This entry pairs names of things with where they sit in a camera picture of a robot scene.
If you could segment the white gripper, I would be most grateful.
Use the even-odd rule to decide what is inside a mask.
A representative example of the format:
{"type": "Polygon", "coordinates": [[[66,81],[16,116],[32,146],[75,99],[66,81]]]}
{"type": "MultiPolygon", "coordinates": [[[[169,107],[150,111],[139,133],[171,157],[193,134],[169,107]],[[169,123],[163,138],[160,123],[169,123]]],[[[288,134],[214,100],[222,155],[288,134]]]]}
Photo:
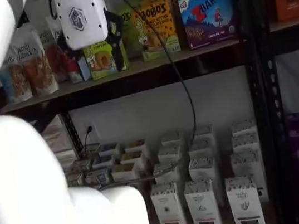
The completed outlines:
{"type": "Polygon", "coordinates": [[[72,50],[107,40],[117,71],[122,71],[122,18],[108,11],[104,0],[54,0],[63,35],[72,50]]]}

